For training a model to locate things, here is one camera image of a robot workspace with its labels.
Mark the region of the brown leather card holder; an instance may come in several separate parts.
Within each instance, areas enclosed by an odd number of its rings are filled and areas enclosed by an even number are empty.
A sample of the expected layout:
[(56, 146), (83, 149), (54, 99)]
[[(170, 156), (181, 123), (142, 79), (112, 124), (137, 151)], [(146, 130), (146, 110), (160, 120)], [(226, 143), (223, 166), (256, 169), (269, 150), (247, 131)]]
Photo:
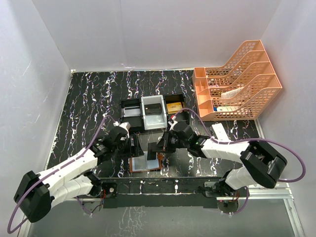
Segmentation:
[(162, 155), (156, 155), (156, 159), (147, 160), (148, 152), (145, 151), (142, 156), (132, 157), (129, 159), (129, 171), (131, 173), (147, 172), (153, 170), (160, 170), (162, 167)]

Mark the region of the white plastic bin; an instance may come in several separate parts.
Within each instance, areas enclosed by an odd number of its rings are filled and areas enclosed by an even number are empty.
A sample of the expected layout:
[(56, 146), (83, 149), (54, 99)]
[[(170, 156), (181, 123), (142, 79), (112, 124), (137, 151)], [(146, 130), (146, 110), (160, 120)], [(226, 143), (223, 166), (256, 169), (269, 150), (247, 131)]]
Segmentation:
[(145, 130), (167, 127), (167, 112), (162, 95), (141, 97), (141, 111)]

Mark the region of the black plastic bin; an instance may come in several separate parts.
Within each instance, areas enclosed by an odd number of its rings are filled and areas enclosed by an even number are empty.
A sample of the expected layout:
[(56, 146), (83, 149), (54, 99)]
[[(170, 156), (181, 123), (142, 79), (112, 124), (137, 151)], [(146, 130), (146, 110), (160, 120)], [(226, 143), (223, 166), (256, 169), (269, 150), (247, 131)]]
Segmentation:
[(121, 122), (130, 124), (129, 132), (140, 133), (144, 129), (143, 112), (141, 110), (141, 100), (127, 99), (120, 101)]

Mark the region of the white phone box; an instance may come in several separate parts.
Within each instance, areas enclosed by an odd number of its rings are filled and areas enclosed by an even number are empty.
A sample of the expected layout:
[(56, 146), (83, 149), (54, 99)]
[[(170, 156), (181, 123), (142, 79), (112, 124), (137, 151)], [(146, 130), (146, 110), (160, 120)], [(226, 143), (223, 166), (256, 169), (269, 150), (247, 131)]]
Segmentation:
[(212, 129), (217, 137), (218, 140), (229, 142), (230, 139), (221, 123), (213, 124)]

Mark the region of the orange mesh file organizer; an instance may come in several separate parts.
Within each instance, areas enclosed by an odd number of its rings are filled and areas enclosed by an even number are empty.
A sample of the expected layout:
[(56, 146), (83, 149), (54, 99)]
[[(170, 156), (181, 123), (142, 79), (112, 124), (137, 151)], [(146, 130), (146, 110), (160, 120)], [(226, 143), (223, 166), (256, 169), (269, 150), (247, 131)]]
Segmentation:
[[(220, 67), (195, 67), (193, 85), (197, 111), (203, 121), (257, 119), (282, 90), (282, 85), (261, 40), (244, 41)], [(230, 99), (221, 93), (244, 86)], [(214, 107), (238, 106), (215, 112)]]

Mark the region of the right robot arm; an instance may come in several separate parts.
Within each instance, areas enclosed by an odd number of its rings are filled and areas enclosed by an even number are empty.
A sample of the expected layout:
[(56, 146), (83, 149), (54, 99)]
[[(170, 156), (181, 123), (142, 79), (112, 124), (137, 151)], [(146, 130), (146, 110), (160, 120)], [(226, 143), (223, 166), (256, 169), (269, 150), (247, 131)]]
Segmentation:
[(158, 142), (148, 145), (149, 158), (158, 153), (174, 153), (177, 149), (186, 149), (197, 158), (221, 158), (242, 164), (241, 168), (227, 171), (212, 186), (199, 188), (221, 196), (255, 184), (272, 189), (287, 165), (286, 158), (265, 141), (215, 142), (209, 136), (198, 135), (183, 121), (174, 122)]

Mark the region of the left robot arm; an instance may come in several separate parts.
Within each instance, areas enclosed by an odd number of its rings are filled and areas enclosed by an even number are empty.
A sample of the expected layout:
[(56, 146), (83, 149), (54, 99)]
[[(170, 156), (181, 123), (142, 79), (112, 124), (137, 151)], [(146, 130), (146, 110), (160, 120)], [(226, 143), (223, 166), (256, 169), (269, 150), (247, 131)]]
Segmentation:
[(100, 180), (91, 170), (106, 161), (137, 154), (129, 129), (130, 124), (124, 122), (66, 161), (39, 173), (27, 172), (14, 196), (27, 220), (35, 223), (66, 200), (98, 193)]

